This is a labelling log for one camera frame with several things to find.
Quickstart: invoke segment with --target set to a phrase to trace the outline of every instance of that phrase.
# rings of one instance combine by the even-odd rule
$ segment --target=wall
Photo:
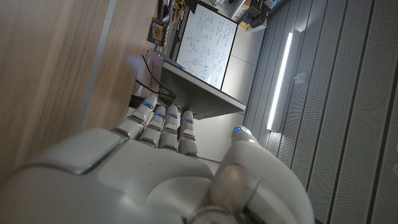
[[[250,34],[241,26],[236,32],[221,91],[244,104],[249,98],[263,36],[263,30]],[[232,129],[242,125],[243,118],[244,112],[195,120],[199,156],[221,161],[231,145]]]
[[[244,125],[289,166],[322,223],[398,220],[398,2],[292,0],[268,23]],[[279,131],[266,129],[286,35],[300,32]],[[308,81],[294,85],[294,76]]]

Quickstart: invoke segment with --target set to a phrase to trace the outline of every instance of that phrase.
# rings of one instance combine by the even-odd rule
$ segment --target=whiteboard frame
[[[227,60],[227,62],[226,62],[225,72],[224,72],[224,75],[223,75],[223,81],[221,82],[221,87],[220,87],[220,89],[219,89],[219,91],[222,91],[223,85],[224,85],[224,79],[225,79],[226,71],[227,71],[227,69],[228,69],[229,59],[231,58],[231,52],[232,52],[232,48],[234,47],[236,32],[238,31],[238,25],[239,25],[239,24],[237,24],[237,23],[236,23],[235,21],[233,21],[232,19],[230,19],[230,18],[228,18],[228,17],[226,17],[226,16],[224,16],[224,15],[218,13],[218,12],[217,12],[218,9],[214,8],[214,7],[211,6],[211,5],[206,4],[205,2],[199,1],[198,4],[201,5],[201,6],[203,6],[203,7],[205,7],[205,8],[207,8],[207,9],[210,10],[211,12],[213,12],[213,13],[215,13],[215,14],[217,14],[217,15],[220,15],[220,16],[224,17],[225,19],[227,19],[227,20],[229,20],[229,21],[231,21],[231,22],[233,22],[233,23],[236,24],[234,39],[232,40],[231,50],[229,50],[228,60]],[[178,55],[179,55],[179,53],[180,53],[181,43],[182,43],[182,40],[184,39],[185,28],[186,28],[187,25],[188,25],[187,23],[188,23],[189,15],[190,15],[190,11],[188,11],[187,21],[185,22],[184,30],[183,30],[183,32],[182,32],[182,37],[181,37],[181,39],[180,39],[180,46],[178,47],[178,52],[177,52],[177,56],[176,56],[176,58],[175,58],[175,61],[177,61]]]

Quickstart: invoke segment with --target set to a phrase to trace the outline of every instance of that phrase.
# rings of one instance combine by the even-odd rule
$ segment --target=box
[[[251,0],[246,0],[243,5],[236,11],[234,17],[232,18],[233,21],[238,21],[243,14],[249,9]]]
[[[249,24],[247,24],[247,23],[245,23],[245,22],[241,22],[240,23],[240,25],[243,27],[243,28],[248,28],[250,25]]]

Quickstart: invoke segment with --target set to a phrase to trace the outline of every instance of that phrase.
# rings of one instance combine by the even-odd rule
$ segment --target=white wall
[[[263,36],[263,30],[250,34],[243,27],[238,26],[226,69],[221,91],[245,105],[248,102]],[[237,125],[242,125],[243,118],[244,111],[195,120],[199,156],[221,161],[231,145],[232,129]]]

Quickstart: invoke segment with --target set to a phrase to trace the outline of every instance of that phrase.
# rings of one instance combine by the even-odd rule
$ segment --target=gray wall panel
[[[328,223],[372,0],[348,1],[317,152],[308,187],[315,217]]]
[[[302,44],[301,54],[299,56],[297,73],[308,72],[310,73],[315,58],[315,52],[318,45],[320,26],[317,27],[319,22],[308,23],[307,29],[303,28],[304,21],[307,23],[309,18],[320,15],[319,7],[322,0],[302,0],[298,9],[297,20],[295,29],[305,32],[302,34],[304,40]],[[289,110],[286,116],[286,122],[279,148],[279,159],[287,166],[291,167],[297,134],[300,127],[300,121],[307,95],[308,85],[295,85],[293,87],[292,97],[290,99]]]
[[[258,66],[257,82],[254,85],[250,109],[249,109],[249,111],[246,112],[247,116],[248,116],[248,118],[246,120],[246,127],[250,130],[252,130],[252,128],[253,128],[254,117],[255,117],[256,111],[257,111],[257,104],[260,100],[260,92],[261,92],[262,84],[264,83],[264,78],[266,75],[269,53],[271,52],[272,42],[274,41],[274,35],[275,35],[276,26],[278,23],[278,17],[279,17],[279,12],[277,12],[277,14],[272,16],[272,19],[269,23],[269,27],[267,28],[268,33],[267,33],[267,39],[266,39],[264,51],[260,53],[261,61],[260,61],[260,64],[257,65]]]
[[[341,7],[345,7],[345,5],[346,0],[328,1],[325,16],[314,20],[322,24],[322,18],[324,18],[292,163],[292,171],[305,187],[310,178],[312,159],[340,41],[340,31],[345,14]],[[319,4],[319,10],[324,10],[325,6],[326,1],[324,1],[324,5]]]
[[[398,91],[394,98],[389,133],[382,160],[371,223],[398,222]]]
[[[375,1],[331,223],[365,223],[398,51],[396,0]]]
[[[287,112],[285,128],[278,154],[278,158],[288,167],[292,165],[297,130],[300,126],[306,92],[306,85],[295,85],[293,87],[292,98],[290,99],[289,110]]]
[[[286,22],[287,13],[289,11],[289,4],[286,4],[280,11],[279,11],[279,18],[277,23],[277,28],[275,30],[274,41],[272,42],[271,52],[269,54],[268,64],[266,68],[266,75],[264,77],[264,82],[262,83],[262,88],[260,92],[260,100],[257,104],[257,111],[254,116],[254,124],[251,130],[254,137],[259,140],[259,143],[262,146],[264,145],[264,141],[260,141],[260,128],[261,128],[261,121],[262,117],[264,116],[264,110],[266,108],[266,103],[269,95],[269,89],[272,82],[272,77],[274,76],[274,70],[276,61],[279,54],[279,47],[282,40],[282,35],[284,33],[284,27]]]
[[[280,71],[280,66],[282,63],[282,59],[284,56],[284,51],[285,51],[285,45],[287,42],[287,38],[289,36],[289,33],[292,33],[295,27],[295,21],[297,18],[297,13],[299,11],[299,5],[300,5],[300,1],[291,1],[289,5],[286,5],[284,7],[289,7],[289,11],[287,13],[287,17],[286,17],[286,22],[285,22],[285,26],[284,26],[284,33],[282,36],[282,41],[280,42],[280,46],[279,46],[279,53],[277,56],[277,61],[275,63],[275,67],[274,67],[274,72],[273,72],[273,79],[272,79],[272,83],[271,83],[271,88],[269,90],[269,96],[268,96],[268,100],[267,100],[267,104],[265,107],[265,111],[263,111],[263,116],[262,116],[262,124],[261,124],[261,128],[260,128],[260,136],[259,136],[259,142],[263,142],[263,146],[266,146],[266,142],[268,142],[269,137],[271,137],[269,134],[271,133],[268,129],[267,129],[267,123],[268,123],[268,119],[269,119],[269,112],[271,110],[271,104],[272,104],[272,100],[274,98],[274,92],[275,92],[275,88],[276,88],[276,83],[277,83],[277,79],[278,79],[278,74]],[[286,68],[286,74],[284,75],[285,79],[290,79],[292,77],[292,73],[290,70],[290,73],[288,74],[287,72],[289,71],[289,68]],[[275,144],[273,144],[273,146],[278,145],[279,147],[279,142],[280,140],[275,139],[273,141]],[[272,152],[274,152],[274,154],[276,155],[277,153],[277,148],[273,148]]]
[[[250,113],[250,110],[252,108],[252,103],[253,103],[253,96],[254,96],[254,89],[256,88],[257,81],[259,80],[259,67],[261,65],[262,62],[262,58],[264,56],[264,50],[266,47],[266,41],[268,38],[268,33],[269,33],[269,29],[266,29],[265,33],[264,33],[264,37],[262,40],[262,44],[261,44],[261,49],[259,52],[259,57],[257,60],[257,64],[256,64],[256,71],[254,72],[254,78],[253,78],[253,83],[250,89],[250,95],[249,95],[249,99],[248,99],[248,104],[246,105],[246,111],[245,111],[245,115],[244,115],[244,119],[243,119],[243,126],[247,127],[248,124],[248,115]]]

